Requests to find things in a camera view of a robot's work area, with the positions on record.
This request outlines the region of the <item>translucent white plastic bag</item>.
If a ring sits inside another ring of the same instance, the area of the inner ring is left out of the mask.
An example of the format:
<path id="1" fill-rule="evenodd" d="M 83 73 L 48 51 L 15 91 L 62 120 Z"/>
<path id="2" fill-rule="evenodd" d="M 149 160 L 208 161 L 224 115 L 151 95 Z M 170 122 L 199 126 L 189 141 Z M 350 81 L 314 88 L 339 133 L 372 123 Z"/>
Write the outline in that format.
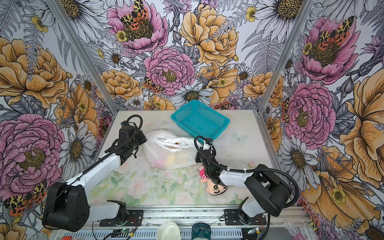
<path id="1" fill-rule="evenodd" d="M 196 164 L 197 150 L 194 139 L 177 137 L 165 130 L 152 131 L 146 134 L 143 144 L 144 154 L 153 168 L 178 169 Z"/>

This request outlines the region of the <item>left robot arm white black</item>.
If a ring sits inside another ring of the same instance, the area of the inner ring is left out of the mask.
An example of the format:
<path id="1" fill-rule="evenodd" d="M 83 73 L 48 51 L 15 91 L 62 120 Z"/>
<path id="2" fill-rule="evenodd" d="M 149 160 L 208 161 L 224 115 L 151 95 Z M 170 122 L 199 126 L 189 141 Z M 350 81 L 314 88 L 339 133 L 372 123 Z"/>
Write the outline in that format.
<path id="1" fill-rule="evenodd" d="M 117 200 L 90 204 L 88 196 L 107 175 L 123 165 L 130 157 L 136 157 L 140 145 L 147 139 L 142 124 L 126 120 L 119 130 L 119 137 L 105 154 L 64 183 L 48 188 L 47 202 L 42 224 L 50 230 L 77 232 L 84 225 L 102 220 L 123 224 L 128 220 L 126 204 Z"/>

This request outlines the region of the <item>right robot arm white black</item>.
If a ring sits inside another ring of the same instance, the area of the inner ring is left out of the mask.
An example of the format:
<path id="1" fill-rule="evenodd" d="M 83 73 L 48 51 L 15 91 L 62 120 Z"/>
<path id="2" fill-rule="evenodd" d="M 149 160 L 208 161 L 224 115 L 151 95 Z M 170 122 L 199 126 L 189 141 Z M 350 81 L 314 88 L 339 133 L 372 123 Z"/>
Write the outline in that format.
<path id="1" fill-rule="evenodd" d="M 249 225 L 258 215 L 267 213 L 278 217 L 284 208 L 291 207 L 299 197 L 299 186 L 287 173 L 260 164 L 254 169 L 233 169 L 216 161 L 216 148 L 212 139 L 194 138 L 196 162 L 201 163 L 209 181 L 217 189 L 236 186 L 246 188 L 251 197 L 245 198 L 238 208 L 238 219 Z"/>

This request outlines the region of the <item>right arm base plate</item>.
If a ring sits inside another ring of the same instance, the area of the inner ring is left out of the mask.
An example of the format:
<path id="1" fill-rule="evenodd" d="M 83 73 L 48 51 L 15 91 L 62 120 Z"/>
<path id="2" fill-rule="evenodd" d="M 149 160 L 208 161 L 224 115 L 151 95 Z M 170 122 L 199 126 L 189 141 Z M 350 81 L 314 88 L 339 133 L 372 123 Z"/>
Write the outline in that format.
<path id="1" fill-rule="evenodd" d="M 226 226 L 264 226 L 267 224 L 267 219 L 263 214 L 250 218 L 245 214 L 239 214 L 238 209 L 224 209 L 223 220 Z"/>

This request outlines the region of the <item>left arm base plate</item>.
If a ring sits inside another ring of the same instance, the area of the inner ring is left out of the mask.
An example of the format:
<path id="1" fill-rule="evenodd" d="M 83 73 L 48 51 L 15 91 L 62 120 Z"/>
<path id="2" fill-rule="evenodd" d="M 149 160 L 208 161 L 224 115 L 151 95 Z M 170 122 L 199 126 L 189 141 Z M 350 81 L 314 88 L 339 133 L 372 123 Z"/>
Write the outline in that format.
<path id="1" fill-rule="evenodd" d="M 140 227 L 142 225 L 143 210 L 127 210 L 127 219 L 120 221 L 118 219 L 101 220 L 100 227 Z"/>

